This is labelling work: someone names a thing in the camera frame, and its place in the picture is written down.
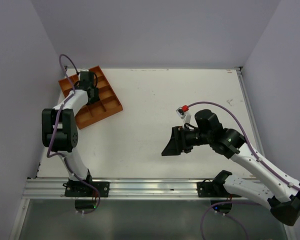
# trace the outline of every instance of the gray floor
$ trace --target gray floor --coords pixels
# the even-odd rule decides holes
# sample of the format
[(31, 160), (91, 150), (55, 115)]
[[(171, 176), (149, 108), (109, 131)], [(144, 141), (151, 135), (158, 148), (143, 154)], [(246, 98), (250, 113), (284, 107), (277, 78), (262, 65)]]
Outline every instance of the gray floor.
[[(21, 240), (200, 240), (208, 200), (103, 200), (94, 213), (75, 214), (74, 200), (31, 200)], [(251, 240), (286, 240), (284, 226), (262, 206), (233, 205), (230, 214)], [(204, 220), (207, 240), (244, 240), (241, 227), (213, 211)]]

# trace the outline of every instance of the metal table frame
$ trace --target metal table frame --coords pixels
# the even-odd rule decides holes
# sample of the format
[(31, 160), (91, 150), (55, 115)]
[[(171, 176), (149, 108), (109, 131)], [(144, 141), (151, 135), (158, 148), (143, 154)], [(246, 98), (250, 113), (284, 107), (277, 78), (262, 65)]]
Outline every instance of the metal table frame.
[[(245, 105), (248, 111), (253, 134), (256, 141), (256, 148), (264, 155), (260, 136), (253, 116), (251, 105), (247, 96), (247, 91), (243, 82), (242, 72), (236, 68), (238, 80), (243, 93)], [(109, 196), (103, 198), (111, 200), (207, 200), (199, 198), (197, 192), (197, 182), (202, 182), (205, 178), (178, 178), (178, 179), (137, 179), (137, 178), (94, 178), (93, 181), (110, 182)], [(19, 239), (24, 220), (27, 214), (31, 199), (65, 199), (65, 188), (63, 183), (67, 178), (36, 178), (28, 179), (22, 195), (21, 203), (16, 215), (14, 226), (11, 231), (10, 240)], [(211, 200), (222, 200), (224, 198), (209, 198)], [(296, 240), (296, 233), (291, 226), (284, 225), (284, 229), (289, 240)]]

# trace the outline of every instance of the wooden box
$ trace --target wooden box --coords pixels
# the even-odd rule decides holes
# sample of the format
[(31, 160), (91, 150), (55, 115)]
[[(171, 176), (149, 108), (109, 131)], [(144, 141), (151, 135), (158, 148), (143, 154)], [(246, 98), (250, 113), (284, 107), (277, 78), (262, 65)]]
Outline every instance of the wooden box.
[[(110, 86), (104, 73), (99, 66), (90, 68), (89, 71), (96, 73), (98, 77), (97, 87), (99, 88), (100, 101), (90, 105), (83, 106), (75, 116), (76, 125), (79, 129), (83, 129), (91, 124), (94, 124), (102, 119), (105, 119), (113, 114), (121, 112), (123, 107), (118, 100), (114, 90)], [(72, 75), (69, 77), (73, 83), (77, 82), (78, 76)], [(72, 86), (67, 78), (59, 80), (64, 97), (67, 97), (72, 90)]]

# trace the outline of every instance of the white table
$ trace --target white table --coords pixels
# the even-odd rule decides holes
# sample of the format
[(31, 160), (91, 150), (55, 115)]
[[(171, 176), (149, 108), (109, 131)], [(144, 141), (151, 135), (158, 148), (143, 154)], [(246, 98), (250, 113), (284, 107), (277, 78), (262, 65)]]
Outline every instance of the white table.
[[(226, 69), (102, 69), (123, 111), (78, 130), (78, 151), (94, 178), (214, 178), (227, 170), (242, 178), (252, 175), (209, 146), (191, 153), (162, 157), (171, 127), (182, 125), (176, 109), (210, 101), (231, 110), (255, 145), (252, 125), (235, 70)], [(68, 70), (69, 75), (75, 72)], [(225, 128), (239, 130), (228, 113), (211, 105), (190, 108), (192, 124), (197, 111), (209, 108)], [(58, 157), (43, 151), (39, 178), (67, 177)]]

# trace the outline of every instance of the scuff mark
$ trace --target scuff mark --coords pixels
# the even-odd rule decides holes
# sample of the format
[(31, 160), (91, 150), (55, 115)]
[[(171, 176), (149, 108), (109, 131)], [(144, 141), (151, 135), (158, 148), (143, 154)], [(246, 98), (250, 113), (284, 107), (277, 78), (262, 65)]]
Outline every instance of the scuff mark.
[(233, 105), (231, 104), (231, 102), (233, 101), (233, 99), (228, 99), (226, 102), (232, 107)]

